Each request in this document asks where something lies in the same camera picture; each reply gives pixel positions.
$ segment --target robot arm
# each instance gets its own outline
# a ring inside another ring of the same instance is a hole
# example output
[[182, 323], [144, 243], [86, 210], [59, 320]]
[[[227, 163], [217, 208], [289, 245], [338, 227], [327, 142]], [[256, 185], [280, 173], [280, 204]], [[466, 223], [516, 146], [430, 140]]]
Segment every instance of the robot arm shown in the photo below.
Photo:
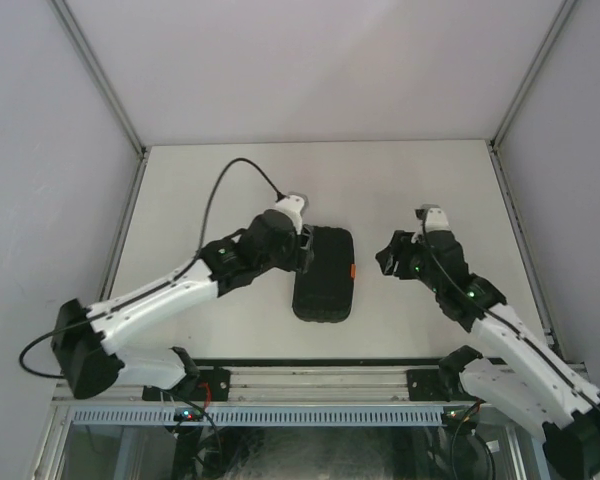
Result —
[[547, 459], [564, 478], [599, 472], [600, 390], [538, 340], [497, 288], [469, 272], [438, 206], [424, 205], [416, 215], [418, 231], [396, 231], [376, 256], [383, 273], [420, 280], [448, 318], [515, 372], [501, 372], [465, 346], [440, 362], [443, 384], [491, 403], [524, 427], [544, 443]]
[[139, 332], [174, 314], [250, 285], [272, 268], [306, 271], [312, 233], [303, 225], [305, 198], [289, 195], [255, 217], [249, 228], [205, 245], [195, 257], [139, 289], [83, 308], [65, 303], [51, 348], [75, 398], [90, 398], [112, 385], [195, 388], [199, 371], [179, 347], [127, 348]]

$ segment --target white wall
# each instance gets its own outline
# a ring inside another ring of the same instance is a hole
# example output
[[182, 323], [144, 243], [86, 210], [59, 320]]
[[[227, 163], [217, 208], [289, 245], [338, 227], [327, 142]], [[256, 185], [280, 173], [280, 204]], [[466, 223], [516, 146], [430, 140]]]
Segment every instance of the white wall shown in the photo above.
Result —
[[561, 0], [68, 0], [148, 145], [491, 138]]
[[600, 0], [580, 2], [503, 162], [567, 353], [600, 382]]
[[[135, 166], [47, 3], [0, 0], [0, 479], [26, 473], [54, 388], [18, 353], [95, 299]], [[48, 346], [30, 362], [57, 373]]]

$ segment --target metal frame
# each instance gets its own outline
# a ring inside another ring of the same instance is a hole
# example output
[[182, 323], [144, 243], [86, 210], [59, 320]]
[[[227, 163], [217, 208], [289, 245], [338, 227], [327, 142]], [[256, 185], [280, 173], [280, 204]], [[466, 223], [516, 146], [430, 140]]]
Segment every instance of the metal frame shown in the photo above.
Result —
[[140, 163], [138, 163], [133, 181], [131, 182], [131, 188], [129, 189], [129, 194], [127, 195], [127, 201], [125, 203], [118, 228], [116, 229], [116, 236], [107, 259], [107, 268], [104, 272], [101, 287], [99, 289], [100, 295], [98, 298], [101, 301], [108, 299], [111, 296], [111, 291], [113, 290], [113, 284], [118, 272], [118, 266], [120, 265], [120, 258], [122, 257], [122, 250], [124, 249], [124, 243], [127, 239], [127, 234], [129, 233], [131, 218], [133, 217], [133, 211], [135, 209], [136, 202], [138, 201], [140, 186], [142, 185], [144, 172], [147, 169], [147, 160], [150, 153], [151, 150], [149, 149], [142, 155], [142, 159], [140, 160]]
[[105, 103], [109, 106], [113, 116], [120, 124], [120, 127], [129, 140], [129, 143], [131, 143], [131, 146], [136, 151], [139, 158], [142, 158], [146, 149], [142, 144], [142, 141], [140, 140], [133, 123], [131, 123], [129, 116], [122, 105], [122, 102], [120, 102], [118, 95], [113, 89], [111, 82], [107, 78], [103, 68], [100, 66], [100, 62], [98, 62], [98, 58], [96, 57], [93, 48], [89, 44], [86, 35], [80, 28], [75, 15], [64, 0], [47, 1], [49, 2], [49, 6], [56, 14], [58, 21], [62, 25], [62, 28], [74, 46], [80, 61], [82, 61], [84, 67], [87, 69], [87, 72], [93, 80], [93, 83], [98, 91], [102, 94]]
[[551, 312], [540, 284], [538, 272], [534, 266], [531, 248], [529, 247], [527, 235], [525, 234], [520, 221], [520, 216], [518, 214], [518, 209], [516, 208], [515, 199], [511, 191], [506, 171], [503, 168], [500, 157], [491, 146], [489, 147], [489, 155], [491, 157], [493, 170], [496, 174], [498, 186], [500, 187], [500, 193], [502, 194], [502, 199], [504, 200], [504, 205], [507, 209], [507, 214], [509, 215], [509, 222], [513, 228], [513, 235], [516, 239], [516, 243], [518, 244], [518, 250], [520, 251], [522, 264], [524, 265], [524, 269], [527, 274], [527, 280], [529, 281], [531, 294], [533, 295], [533, 300], [535, 301], [536, 308], [538, 309], [538, 315], [540, 316], [542, 326], [545, 328], [545, 335], [549, 337], [547, 338], [547, 343], [549, 346], [560, 351], [560, 339], [553, 337], [553, 335], [556, 335], [557, 337], [559, 337], [559, 335], [556, 332], [555, 325], [551, 318]]
[[493, 138], [493, 146], [495, 149], [498, 149], [502, 145], [502, 142], [506, 137], [511, 124], [515, 120], [520, 107], [527, 97], [527, 94], [535, 83], [536, 78], [538, 78], [538, 74], [542, 70], [542, 67], [544, 67], [547, 58], [549, 58], [549, 54], [553, 50], [556, 41], [560, 37], [565, 25], [571, 18], [576, 6], [579, 3], [580, 0], [563, 0], [562, 5], [560, 5], [558, 13], [556, 13], [556, 16], [553, 18], [553, 22], [551, 23], [551, 27], [549, 27], [549, 31], [545, 34], [538, 51], [531, 61], [531, 65], [522, 78], [522, 82], [516, 90], [513, 100], [509, 104], [509, 108], [507, 108], [507, 111], [502, 118], [500, 125], [498, 126], [498, 130]]
[[[132, 182], [100, 289], [101, 299], [106, 299], [110, 296], [113, 288], [125, 239], [129, 231], [131, 217], [140, 191], [148, 159], [147, 149], [138, 136], [124, 106], [109, 82], [93, 48], [90, 46], [88, 39], [80, 28], [75, 15], [66, 4], [66, 1], [47, 1], [67, 33], [78, 57], [84, 64], [94, 84], [102, 94], [139, 158], [138, 169]], [[555, 46], [560, 33], [571, 18], [578, 3], [578, 0], [564, 0], [562, 2], [549, 31], [545, 35], [507, 112], [498, 126], [493, 141], [490, 143], [492, 164], [540, 318], [545, 328], [550, 329], [550, 333], [554, 334], [557, 334], [557, 332], [553, 327], [547, 301], [533, 264], [532, 255], [505, 170], [498, 157], [498, 148], [502, 145], [521, 105], [524, 103], [539, 72], [545, 65], [549, 53]], [[576, 367], [578, 370], [583, 371], [582, 366]], [[386, 413], [389, 415], [387, 419], [395, 420], [398, 417], [391, 417], [391, 414], [395, 415], [409, 409], [412, 412], [431, 411], [431, 409], [434, 409], [433, 411], [435, 412], [441, 412], [444, 408], [457, 408], [458, 405], [464, 405], [462, 402], [454, 404], [431, 402], [418, 404], [410, 402], [406, 386], [406, 371], [412, 368], [426, 367], [229, 367], [233, 375], [233, 385], [229, 401], [222, 406], [212, 404], [210, 411], [217, 411], [218, 415], [224, 414], [225, 411], [227, 413], [232, 412], [235, 415], [234, 419], [244, 419], [244, 415], [253, 414], [257, 410], [260, 413], [260, 417], [258, 417], [259, 421], [270, 422], [275, 419], [282, 419], [280, 421], [284, 423], [290, 422], [291, 418], [295, 418], [289, 415], [300, 412], [312, 412], [323, 415], [326, 415], [328, 412], [363, 415], [384, 415]], [[143, 424], [156, 425], [155, 422], [158, 421], [159, 423], [157, 424], [161, 425], [167, 418], [170, 418], [169, 423], [173, 424], [173, 415], [177, 409], [185, 408], [184, 404], [169, 404], [168, 406], [149, 404], [141, 400], [141, 394], [141, 387], [119, 387], [110, 389], [106, 394], [89, 401], [76, 401], [73, 399], [66, 384], [60, 383], [56, 388], [47, 424], [43, 432], [43, 437], [40, 440], [36, 464], [32, 467], [29, 477], [36, 480], [52, 480], [57, 478], [58, 472], [62, 467], [64, 445], [70, 426], [74, 422], [84, 423], [89, 412], [96, 417], [101, 415], [98, 417], [100, 419], [107, 418], [107, 415], [109, 415], [109, 418], [115, 418], [118, 422], [120, 421], [120, 417], [115, 416], [114, 413], [121, 412], [119, 414], [126, 415], [127, 418], [136, 418], [136, 421], [148, 422]], [[151, 412], [158, 412], [158, 415], [155, 416]], [[500, 422], [500, 424], [504, 425], [508, 422], [508, 419], [497, 410], [488, 407], [483, 408], [483, 415], [490, 419], [490, 423]], [[341, 424], [339, 422], [345, 422], [346, 424], [346, 418], [346, 416], [338, 417], [335, 424]], [[522, 462], [520, 444], [515, 429], [511, 426], [507, 427], [506, 436], [510, 440], [509, 444], [514, 445], [511, 450], [511, 458], [514, 462], [514, 468], [518, 472], [518, 478], [526, 479], [525, 476], [520, 476], [520, 472], [524, 474], [524, 462]], [[542, 464], [544, 462], [544, 458], [540, 458], [542, 452], [538, 449], [534, 451], [536, 452], [538, 461]]]
[[144, 453], [144, 442], [137, 445], [138, 431], [124, 430], [120, 439], [120, 453], [113, 473], [113, 480], [128, 480], [140, 478], [139, 457]]
[[[438, 426], [444, 411], [472, 403], [410, 401], [406, 372], [421, 368], [431, 367], [232, 367], [229, 401], [212, 403], [208, 412], [219, 426]], [[505, 365], [498, 368], [508, 371]], [[381, 393], [370, 395], [373, 390]], [[298, 391], [305, 394], [298, 396]], [[57, 478], [72, 424], [170, 426], [188, 408], [171, 400], [144, 402], [141, 395], [141, 386], [118, 387], [90, 400], [75, 400], [66, 385], [59, 385], [35, 478]], [[511, 421], [489, 405], [483, 406], [481, 418], [484, 424], [505, 427], [506, 468], [517, 472], [518, 479], [531, 479]], [[534, 461], [546, 463], [541, 451], [533, 455]]]

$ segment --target wire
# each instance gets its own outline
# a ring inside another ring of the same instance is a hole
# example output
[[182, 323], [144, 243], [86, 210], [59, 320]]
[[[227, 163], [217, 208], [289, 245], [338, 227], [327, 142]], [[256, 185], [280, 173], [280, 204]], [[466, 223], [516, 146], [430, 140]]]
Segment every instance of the wire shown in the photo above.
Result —
[[456, 457], [454, 455], [456, 439], [458, 438], [458, 433], [460, 432], [460, 429], [462, 428], [462, 425], [464, 424], [464, 422], [466, 422], [469, 419], [469, 417], [471, 417], [471, 415], [473, 415], [474, 413], [476, 413], [478, 411], [478, 409], [480, 408], [480, 404], [482, 404], [482, 400], [478, 400], [476, 403], [474, 403], [472, 406], [470, 406], [464, 412], [464, 414], [460, 418], [458, 426], [456, 427], [455, 431], [453, 432], [453, 436], [451, 437], [451, 446], [449, 447], [449, 463], [451, 464], [451, 471], [453, 473], [454, 480], [459, 479], [458, 471], [456, 470]]
[[27, 355], [27, 353], [29, 353], [29, 350], [31, 350], [33, 347], [35, 347], [40, 342], [46, 340], [47, 338], [53, 337], [54, 335], [58, 335], [60, 333], [64, 333], [67, 330], [71, 330], [73, 328], [81, 327], [82, 325], [86, 325], [87, 323], [91, 323], [91, 321], [92, 321], [92, 319], [88, 318], [86, 320], [81, 320], [81, 321], [79, 321], [77, 323], [73, 323], [71, 325], [67, 325], [66, 327], [56, 328], [55, 330], [47, 332], [44, 335], [40, 335], [35, 340], [29, 342], [29, 344], [22, 349], [22, 351], [20, 352], [20, 355], [18, 356], [18, 363], [20, 364], [20, 367], [25, 372], [30, 373], [31, 375], [35, 375], [36, 377], [55, 378], [55, 379], [58, 379], [58, 380], [64, 379], [64, 375], [54, 375], [54, 374], [51, 374], [51, 373], [43, 373], [43, 372], [39, 372], [37, 370], [32, 369], [31, 367], [29, 367], [24, 362], [24, 357]]
[[101, 452], [96, 448], [96, 442], [93, 440], [93, 433], [91, 432], [91, 427], [89, 425], [85, 425], [85, 428], [87, 430], [87, 436], [89, 437], [89, 446], [91, 447], [93, 453], [95, 453], [96, 455], [104, 455], [105, 452]]
[[488, 471], [491, 472], [489, 477], [491, 480], [496, 480], [496, 461], [493, 458], [493, 453], [491, 453], [489, 445], [487, 445], [487, 442], [484, 441], [484, 438], [477, 433], [473, 434], [473, 438], [475, 438], [482, 448], [484, 448], [484, 453], [487, 458], [487, 468], [489, 469]]
[[170, 395], [171, 397], [175, 398], [176, 400], [179, 400], [182, 403], [186, 403], [191, 408], [193, 408], [194, 410], [199, 412], [200, 415], [202, 415], [209, 422], [209, 425], [211, 425], [211, 430], [213, 431], [213, 436], [215, 437], [216, 443], [218, 444], [218, 456], [219, 456], [218, 464], [222, 464], [222, 456], [223, 456], [222, 455], [222, 441], [220, 440], [220, 434], [218, 433], [218, 427], [216, 426], [215, 422], [213, 421], [213, 418], [211, 418], [211, 415], [209, 415], [204, 408], [196, 405], [193, 402], [190, 402], [189, 400], [185, 400], [180, 395], [169, 392], [168, 390], [163, 390], [162, 388], [158, 388], [158, 390], [160, 390], [162, 393], [166, 393], [167, 395]]
[[206, 410], [209, 407], [209, 404], [211, 403], [211, 388], [209, 387], [209, 384], [207, 382], [199, 383], [198, 387], [202, 387], [207, 391], [207, 396], [204, 400], [203, 407]]
[[212, 471], [217, 472], [217, 473], [222, 473], [222, 471], [217, 466], [211, 465], [210, 463], [202, 460], [200, 458], [200, 455], [194, 455], [191, 458], [193, 458], [195, 461], [199, 462], [200, 465], [202, 465], [204, 468], [207, 468], [207, 469], [212, 470]]
[[453, 286], [453, 288], [455, 288], [458, 292], [460, 292], [460, 294], [462, 294], [462, 296], [468, 300], [473, 306], [475, 306], [476, 308], [478, 308], [484, 315], [488, 315], [491, 318], [499, 321], [500, 323], [506, 325], [510, 330], [512, 330], [517, 336], [518, 339], [522, 340], [524, 343], [526, 343], [536, 354], [538, 354], [538, 356], [540, 358], [542, 358], [542, 360], [549, 365], [549, 367], [556, 373], [556, 375], [558, 375], [560, 377], [560, 379], [566, 383], [569, 388], [571, 388], [572, 392], [574, 392], [575, 394], [579, 395], [580, 397], [582, 397], [582, 399], [587, 402], [593, 409], [595, 409], [599, 414], [600, 414], [600, 406], [594, 402], [592, 399], [590, 399], [587, 395], [584, 394], [584, 392], [580, 391], [579, 389], [576, 388], [575, 383], [573, 383], [546, 355], [545, 353], [540, 350], [538, 348], [538, 346], [536, 344], [534, 344], [532, 341], [530, 341], [528, 338], [526, 337], [521, 337], [520, 334], [520, 330], [518, 330], [514, 325], [511, 324], [511, 322], [507, 321], [506, 319], [502, 318], [500, 315], [493, 313], [491, 310], [488, 310], [486, 308], [484, 308], [481, 305], [478, 305], [478, 303], [473, 300], [469, 295], [466, 294], [466, 292], [460, 288], [460, 286], [453, 280], [453, 278], [451, 278], [451, 275], [449, 275], [449, 273], [444, 269], [444, 267], [442, 266], [442, 264], [440, 263], [440, 261], [438, 260], [438, 258], [435, 256], [435, 254], [433, 253], [433, 248], [431, 247], [431, 244], [429, 243], [429, 238], [427, 236], [427, 229], [426, 229], [426, 221], [427, 221], [427, 215], [428, 215], [428, 211], [425, 213], [424, 218], [422, 220], [422, 238], [424, 240], [424, 246], [427, 249], [427, 251], [429, 252], [429, 254], [431, 255], [431, 258], [433, 258], [433, 261], [435, 262], [435, 264], [437, 265], [438, 269], [442, 272], [442, 274], [447, 278], [447, 280], [449, 281], [449, 283]]
[[[205, 234], [207, 231], [207, 224], [209, 222], [209, 212], [211, 211], [211, 204], [213, 203], [213, 200], [215, 198], [216, 192], [218, 191], [218, 187], [220, 186], [220, 183], [222, 182], [222, 179], [226, 175], [227, 171], [236, 163], [247, 163], [247, 164], [251, 165], [253, 168], [255, 168], [258, 171], [258, 173], [260, 173], [260, 175], [262, 175], [262, 177], [266, 180], [266, 182], [269, 185], [271, 185], [271, 188], [273, 188], [274, 192], [276, 193], [276, 197], [277, 197], [278, 201], [282, 200], [285, 197], [285, 195], [278, 189], [278, 187], [276, 187], [276, 185], [271, 181], [271, 179], [267, 176], [267, 174], [264, 173], [262, 168], [260, 168], [260, 166], [258, 166], [258, 164], [256, 164], [255, 162], [253, 162], [247, 158], [234, 158], [229, 163], [227, 163], [225, 165], [225, 167], [222, 169], [222, 171], [220, 172], [220, 174], [218, 175], [218, 178], [216, 179], [216, 181], [213, 185], [213, 188], [211, 189], [211, 194], [209, 195], [209, 198], [207, 199], [207, 205], [205, 206], [204, 215], [202, 217], [202, 226], [200, 228], [200, 239], [198, 241], [198, 247], [196, 249], [196, 253], [194, 254], [191, 261], [187, 264], [187, 266], [181, 272], [179, 272], [177, 275], [174, 276], [172, 282], [176, 282], [180, 278], [182, 278], [182, 276], [185, 275], [200, 258], [200, 252], [202, 250], [202, 247], [204, 246], [204, 237], [205, 237]], [[156, 287], [151, 288], [150, 290], [142, 292], [142, 293], [138, 294], [137, 296], [130, 298], [129, 300], [127, 300], [125, 302], [115, 305], [114, 307], [111, 308], [111, 311], [117, 312], [117, 311], [127, 307], [128, 305], [138, 301], [141, 298], [152, 295], [152, 294], [160, 291], [161, 289], [168, 287], [172, 282], [164, 282]], [[34, 375], [36, 377], [53, 378], [56, 380], [63, 380], [65, 378], [64, 375], [55, 375], [55, 374], [51, 374], [51, 373], [44, 373], [44, 372], [40, 372], [38, 370], [34, 370], [33, 368], [27, 366], [27, 364], [24, 361], [24, 358], [27, 355], [27, 353], [29, 353], [29, 351], [33, 347], [35, 347], [39, 343], [43, 342], [47, 338], [53, 337], [60, 333], [64, 333], [64, 332], [66, 332], [68, 330], [72, 330], [74, 328], [81, 327], [81, 326], [91, 323], [95, 320], [98, 320], [108, 314], [109, 314], [109, 312], [103, 312], [99, 315], [94, 315], [93, 317], [87, 318], [85, 320], [81, 320], [79, 322], [73, 323], [71, 325], [67, 325], [65, 327], [56, 328], [50, 332], [45, 333], [44, 335], [40, 335], [38, 338], [36, 338], [32, 342], [30, 342], [26, 347], [24, 347], [22, 349], [22, 351], [20, 352], [20, 355], [18, 356], [18, 363], [20, 364], [20, 367], [25, 372], [30, 373], [31, 375]]]

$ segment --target black bracket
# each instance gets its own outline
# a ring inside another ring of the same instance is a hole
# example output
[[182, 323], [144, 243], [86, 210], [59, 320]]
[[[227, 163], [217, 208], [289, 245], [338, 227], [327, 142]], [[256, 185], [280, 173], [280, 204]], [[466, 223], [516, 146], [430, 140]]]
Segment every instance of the black bracket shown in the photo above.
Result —
[[407, 370], [407, 388], [412, 402], [450, 402], [475, 400], [471, 395], [454, 391], [449, 394], [438, 368]]
[[[200, 376], [197, 378], [196, 388], [191, 390], [185, 400], [191, 402], [204, 402], [207, 399], [207, 389], [203, 384], [209, 386], [212, 402], [226, 402], [229, 400], [229, 390], [231, 389], [231, 372], [224, 368], [215, 367], [208, 370], [200, 370]], [[163, 400], [172, 400], [167, 393], [162, 392], [156, 387], [144, 387], [142, 399], [145, 402], [160, 402]]]

